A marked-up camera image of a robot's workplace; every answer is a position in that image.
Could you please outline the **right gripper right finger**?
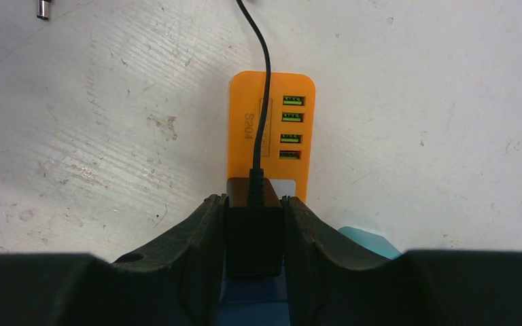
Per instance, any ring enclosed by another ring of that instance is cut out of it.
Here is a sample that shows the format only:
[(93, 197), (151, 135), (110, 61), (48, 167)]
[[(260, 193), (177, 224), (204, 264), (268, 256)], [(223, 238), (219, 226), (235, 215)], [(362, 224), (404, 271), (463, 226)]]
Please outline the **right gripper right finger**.
[(358, 245), (296, 197), (285, 211), (292, 325), (522, 325), (522, 252)]

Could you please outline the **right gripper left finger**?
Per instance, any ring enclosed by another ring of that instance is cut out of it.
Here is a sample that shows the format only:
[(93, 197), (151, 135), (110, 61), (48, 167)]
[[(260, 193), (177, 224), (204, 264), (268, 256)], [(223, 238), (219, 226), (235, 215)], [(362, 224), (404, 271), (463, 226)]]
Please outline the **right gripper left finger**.
[(216, 325), (226, 198), (112, 263), (87, 253), (0, 253), (0, 325)]

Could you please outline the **teal power strip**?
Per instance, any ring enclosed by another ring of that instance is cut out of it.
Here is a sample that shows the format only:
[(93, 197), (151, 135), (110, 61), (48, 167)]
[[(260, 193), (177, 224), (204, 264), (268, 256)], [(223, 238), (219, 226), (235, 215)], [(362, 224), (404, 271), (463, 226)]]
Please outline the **teal power strip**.
[(385, 258), (395, 259), (402, 254), (392, 243), (381, 235), (349, 226), (341, 227), (338, 231), (358, 245)]

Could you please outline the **blue plug adapter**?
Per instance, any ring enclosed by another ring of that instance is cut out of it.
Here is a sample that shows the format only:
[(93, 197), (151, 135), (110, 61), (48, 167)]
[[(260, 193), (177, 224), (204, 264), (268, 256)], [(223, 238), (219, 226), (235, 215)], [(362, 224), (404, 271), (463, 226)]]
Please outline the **blue plug adapter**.
[(222, 279), (218, 325), (289, 325), (285, 270), (275, 278)]

